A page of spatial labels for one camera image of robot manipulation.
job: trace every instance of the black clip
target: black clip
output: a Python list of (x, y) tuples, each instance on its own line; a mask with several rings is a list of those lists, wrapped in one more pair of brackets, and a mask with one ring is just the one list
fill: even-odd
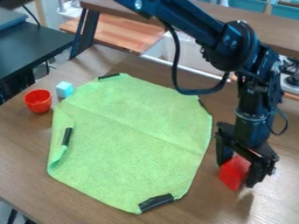
[(98, 77), (98, 80), (104, 80), (104, 79), (107, 79), (107, 78), (111, 78), (111, 77), (115, 77), (117, 75), (120, 75), (120, 73), (113, 73), (113, 74), (109, 74), (109, 75), (105, 75), (105, 76), (101, 76), (101, 77)]
[(159, 207), (161, 205), (167, 204), (174, 201), (173, 196), (170, 193), (165, 195), (156, 196), (154, 198), (149, 198), (144, 202), (140, 203), (138, 206), (140, 210), (144, 213), (154, 207)]
[(65, 135), (63, 136), (62, 145), (68, 146), (68, 143), (70, 142), (71, 135), (73, 132), (73, 128), (67, 128)]

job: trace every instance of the orange bowl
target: orange bowl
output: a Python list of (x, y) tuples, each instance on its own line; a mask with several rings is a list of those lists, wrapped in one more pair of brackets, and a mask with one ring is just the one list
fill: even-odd
[(45, 89), (34, 89), (24, 96), (24, 102), (32, 112), (45, 113), (52, 104), (51, 93)]

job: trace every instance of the wooden shelf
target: wooden shelf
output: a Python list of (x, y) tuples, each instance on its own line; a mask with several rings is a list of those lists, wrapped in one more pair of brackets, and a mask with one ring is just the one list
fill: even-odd
[[(75, 33), (78, 23), (79, 19), (74, 18), (59, 28), (64, 32)], [(163, 27), (101, 13), (94, 40), (106, 46), (141, 55), (164, 34)]]

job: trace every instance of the black table leg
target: black table leg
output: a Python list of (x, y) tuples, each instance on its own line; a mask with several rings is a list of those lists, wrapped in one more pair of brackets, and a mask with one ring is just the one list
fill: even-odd
[(11, 209), (11, 212), (10, 212), (10, 217), (7, 221), (7, 224), (13, 224), (13, 222), (15, 221), (17, 217), (17, 211), (15, 209)]
[(83, 34), (80, 38), (79, 53), (85, 51), (94, 43), (94, 34), (98, 25), (100, 12), (89, 10), (84, 25)]
[(72, 46), (72, 50), (71, 50), (71, 54), (70, 54), (70, 60), (72, 60), (78, 54), (80, 35), (81, 35), (81, 31), (82, 31), (82, 27), (83, 27), (83, 24), (84, 24), (86, 14), (87, 14), (87, 9), (83, 9), (82, 12), (81, 12), (79, 23), (78, 23), (76, 35), (75, 35), (75, 38), (74, 38), (74, 41), (73, 41), (73, 46)]

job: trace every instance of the cable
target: cable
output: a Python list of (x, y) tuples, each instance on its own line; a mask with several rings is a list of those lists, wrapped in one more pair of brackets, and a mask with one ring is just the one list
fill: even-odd
[(173, 60), (173, 64), (172, 64), (172, 68), (171, 68), (171, 77), (172, 77), (172, 82), (173, 82), (173, 86), (175, 87), (175, 89), (182, 95), (208, 95), (208, 94), (212, 94), (215, 92), (220, 91), (226, 84), (226, 81), (229, 77), (229, 73), (226, 72), (224, 73), (222, 80), (216, 84), (214, 87), (211, 88), (207, 88), (207, 89), (185, 89), (185, 88), (181, 88), (178, 85), (178, 81), (177, 81), (177, 65), (179, 62), (179, 57), (180, 57), (180, 53), (181, 53), (181, 48), (180, 48), (180, 44), (179, 44), (179, 38), (177, 36), (177, 33), (175, 32), (175, 30), (173, 29), (173, 27), (170, 24), (167, 24), (166, 22), (160, 20), (161, 23), (164, 24), (164, 26), (166, 27), (167, 30), (170, 31), (175, 46), (176, 46), (176, 52), (175, 52), (175, 56), (174, 56), (174, 60)]
[(270, 129), (270, 131), (271, 131), (271, 133), (273, 135), (280, 136), (280, 135), (282, 135), (288, 129), (288, 127), (289, 127), (289, 119), (288, 119), (287, 115), (285, 113), (283, 113), (279, 108), (275, 108), (275, 112), (277, 114), (279, 114), (285, 120), (285, 125), (284, 125), (283, 129), (280, 132), (275, 132), (272, 129), (271, 125), (269, 124), (269, 117), (270, 116), (268, 116), (268, 119), (267, 119), (267, 126), (268, 126), (268, 128)]
[(35, 22), (37, 23), (37, 25), (40, 25), (38, 19), (33, 15), (33, 13), (24, 5), (22, 5), (23, 8), (31, 15), (31, 17), (35, 20)]

